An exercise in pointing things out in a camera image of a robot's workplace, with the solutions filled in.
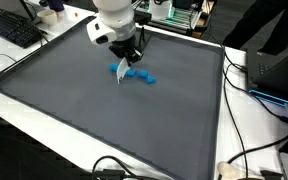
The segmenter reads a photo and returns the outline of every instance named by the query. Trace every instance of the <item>dark gray tray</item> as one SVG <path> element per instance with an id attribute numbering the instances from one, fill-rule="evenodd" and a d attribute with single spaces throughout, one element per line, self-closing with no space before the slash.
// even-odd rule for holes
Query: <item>dark gray tray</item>
<path id="1" fill-rule="evenodd" d="M 154 32 L 137 70 L 92 45 L 83 20 L 0 76 L 0 92 L 67 123 L 174 179 L 213 179 L 223 51 Z"/>

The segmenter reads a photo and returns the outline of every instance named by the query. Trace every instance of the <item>black keyboard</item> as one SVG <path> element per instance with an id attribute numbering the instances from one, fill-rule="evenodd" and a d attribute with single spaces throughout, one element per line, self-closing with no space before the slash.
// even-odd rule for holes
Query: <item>black keyboard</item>
<path id="1" fill-rule="evenodd" d="M 259 64 L 260 74 L 265 74 L 268 70 L 270 70 L 272 67 L 264 64 Z"/>
<path id="2" fill-rule="evenodd" d="M 42 38 L 35 26 L 10 17 L 2 11 L 0 11 L 0 36 L 22 48 L 27 48 Z"/>

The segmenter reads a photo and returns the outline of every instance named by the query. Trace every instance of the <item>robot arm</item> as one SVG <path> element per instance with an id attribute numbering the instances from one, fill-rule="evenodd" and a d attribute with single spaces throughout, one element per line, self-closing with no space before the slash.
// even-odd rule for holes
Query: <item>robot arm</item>
<path id="1" fill-rule="evenodd" d="M 93 44 L 111 42 L 110 50 L 128 66 L 141 60 L 143 54 L 135 49 L 134 10 L 132 0 L 93 0 L 99 17 L 87 25 Z"/>

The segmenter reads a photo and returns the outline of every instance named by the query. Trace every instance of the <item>table surface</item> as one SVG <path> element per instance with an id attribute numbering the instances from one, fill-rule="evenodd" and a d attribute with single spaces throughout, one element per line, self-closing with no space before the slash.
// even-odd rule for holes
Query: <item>table surface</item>
<path id="1" fill-rule="evenodd" d="M 85 17 L 93 14 L 94 12 L 91 11 L 65 6 L 65 14 L 59 19 L 57 25 L 53 27 L 40 25 L 40 28 L 47 31 L 49 34 L 47 35 L 47 38 L 52 40 Z M 197 43 L 217 46 L 212 43 L 172 32 L 152 27 L 145 28 L 178 38 L 195 41 Z M 12 56 L 17 61 L 38 48 L 40 48 L 39 42 L 28 49 L 22 49 L 0 38 L 0 54 Z M 230 48 L 226 48 L 226 52 L 233 62 L 241 65 L 245 64 L 245 52 Z M 7 57 L 0 56 L 0 71 L 13 63 L 14 62 Z M 228 77 L 232 83 L 245 88 L 246 77 L 243 73 L 231 68 Z M 252 98 L 235 90 L 229 85 L 227 85 L 227 95 L 246 149 L 271 143 L 288 134 L 288 125 L 281 123 L 275 117 L 268 114 Z M 284 108 L 271 104 L 267 105 L 273 112 L 288 116 Z M 137 173 L 138 175 L 169 179 L 166 175 L 154 170 L 152 167 L 143 164 L 133 157 L 2 94 L 0 94 L 0 117 L 83 169 L 91 170 L 97 159 L 104 155 L 112 155 L 122 159 L 126 164 L 130 165 L 134 173 Z M 224 101 L 224 96 L 222 95 L 215 165 L 218 162 L 227 161 L 241 151 L 242 149 L 236 130 L 234 129 L 228 108 Z M 262 169 L 281 172 L 277 156 L 277 147 L 254 152 L 247 157 L 250 172 L 259 173 Z M 241 170 L 245 169 L 242 158 L 236 160 L 234 165 Z M 103 161 L 103 163 L 100 163 L 99 167 L 118 168 L 118 166 L 110 160 Z"/>

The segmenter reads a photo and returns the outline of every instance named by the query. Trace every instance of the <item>blue plastic piece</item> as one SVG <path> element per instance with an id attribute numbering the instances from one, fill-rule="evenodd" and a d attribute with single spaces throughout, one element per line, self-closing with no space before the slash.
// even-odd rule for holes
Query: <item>blue plastic piece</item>
<path id="1" fill-rule="evenodd" d="M 156 79 L 151 77 L 151 76 L 147 76 L 146 83 L 147 84 L 154 84 L 154 83 L 156 83 Z"/>
<path id="2" fill-rule="evenodd" d="M 148 72 L 143 70 L 139 73 L 138 77 L 146 79 L 148 77 Z"/>
<path id="3" fill-rule="evenodd" d="M 111 71 L 116 72 L 116 71 L 117 71 L 117 68 L 118 68 L 118 65 L 117 65 L 117 64 L 110 64 L 110 70 L 111 70 Z"/>
<path id="4" fill-rule="evenodd" d="M 136 75 L 137 71 L 135 69 L 130 69 L 128 71 L 126 71 L 125 73 L 125 76 L 128 76 L 128 77 L 134 77 Z"/>

